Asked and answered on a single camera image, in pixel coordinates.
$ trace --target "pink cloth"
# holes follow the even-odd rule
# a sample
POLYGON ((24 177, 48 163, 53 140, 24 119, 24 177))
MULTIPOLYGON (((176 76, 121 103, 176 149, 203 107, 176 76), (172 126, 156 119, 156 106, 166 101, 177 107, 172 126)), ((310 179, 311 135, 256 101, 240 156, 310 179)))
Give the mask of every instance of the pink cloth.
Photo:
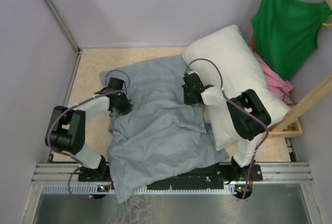
POLYGON ((283 100, 284 93, 280 90, 280 88, 286 93, 289 93, 290 91, 292 91, 292 89, 294 89, 294 86, 288 80, 283 80, 272 69, 270 69, 270 67, 255 51, 253 51, 253 54, 258 60, 261 69, 263 70, 268 89, 272 93, 274 93, 279 99, 283 100))

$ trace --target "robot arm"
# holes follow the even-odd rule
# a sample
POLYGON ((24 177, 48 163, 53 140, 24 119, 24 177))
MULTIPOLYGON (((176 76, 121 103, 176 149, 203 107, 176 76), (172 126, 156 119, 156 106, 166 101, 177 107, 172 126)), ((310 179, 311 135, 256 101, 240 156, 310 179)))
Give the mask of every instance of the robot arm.
POLYGON ((261 139, 264 127, 255 119, 245 114, 239 108, 259 119, 265 125, 271 123, 271 118, 254 90, 245 92, 230 92, 213 85, 204 86, 196 72, 184 74, 184 101, 185 104, 204 104, 217 106, 229 111, 236 132, 241 137, 238 148, 233 156, 239 167, 248 166, 261 139))
MULTIPOLYGON (((121 90, 123 84, 123 80, 111 78, 108 86, 95 94, 121 90)), ((68 108, 64 106, 54 108, 48 132, 55 120, 67 109, 68 108)), ((69 111, 51 131, 50 141, 52 148, 57 151, 65 151, 66 154, 80 161, 83 167, 91 169, 91 171, 95 170, 95 172, 99 171, 100 174, 105 174, 107 170, 105 158, 96 153, 85 143, 85 125, 86 121, 97 114, 104 111, 112 112, 113 109, 115 109, 118 114, 127 114, 132 110, 132 105, 123 92, 96 98, 93 101, 87 102, 69 111)))

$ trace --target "white cable strip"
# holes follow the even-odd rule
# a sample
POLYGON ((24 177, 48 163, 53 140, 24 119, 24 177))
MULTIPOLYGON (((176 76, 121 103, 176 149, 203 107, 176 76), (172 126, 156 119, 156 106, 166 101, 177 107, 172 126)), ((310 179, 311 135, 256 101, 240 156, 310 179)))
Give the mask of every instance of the white cable strip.
MULTIPOLYGON (((114 190, 109 192, 98 192, 98 188, 104 185, 71 185, 74 194, 115 194, 114 190)), ((43 194, 68 194, 68 187, 64 184, 44 185, 43 194)), ((134 194, 153 194, 153 195, 184 195, 184 194, 236 194, 235 185, 224 185, 224 189, 199 189, 199 190, 150 190, 147 187, 136 190, 134 194)))

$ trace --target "wooden frame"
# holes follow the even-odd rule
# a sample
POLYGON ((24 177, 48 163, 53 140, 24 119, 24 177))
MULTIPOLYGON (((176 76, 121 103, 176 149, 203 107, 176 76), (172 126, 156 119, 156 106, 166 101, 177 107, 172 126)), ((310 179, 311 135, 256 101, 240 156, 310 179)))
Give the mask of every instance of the wooden frame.
MULTIPOLYGON (((332 9, 332 0, 326 0, 332 9)), ((296 104, 285 116, 285 118, 271 128, 272 132, 281 132, 293 123, 307 110, 332 91, 332 73, 311 90, 298 104, 296 104)))

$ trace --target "metal frame edge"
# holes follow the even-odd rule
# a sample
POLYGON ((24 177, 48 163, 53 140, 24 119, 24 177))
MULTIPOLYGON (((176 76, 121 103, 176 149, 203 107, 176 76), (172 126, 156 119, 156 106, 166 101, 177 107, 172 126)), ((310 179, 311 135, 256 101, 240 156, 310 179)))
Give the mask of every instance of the metal frame edge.
POLYGON ((61 17, 58 8, 54 4, 52 0, 44 0, 47 7, 49 8, 51 14, 53 15, 55 21, 59 25, 59 28, 61 29, 62 33, 67 38, 68 42, 71 44, 73 49, 78 52, 79 46, 77 45, 77 42, 73 36, 73 33, 71 32, 70 28, 68 27, 68 24, 65 22, 65 20, 61 17))

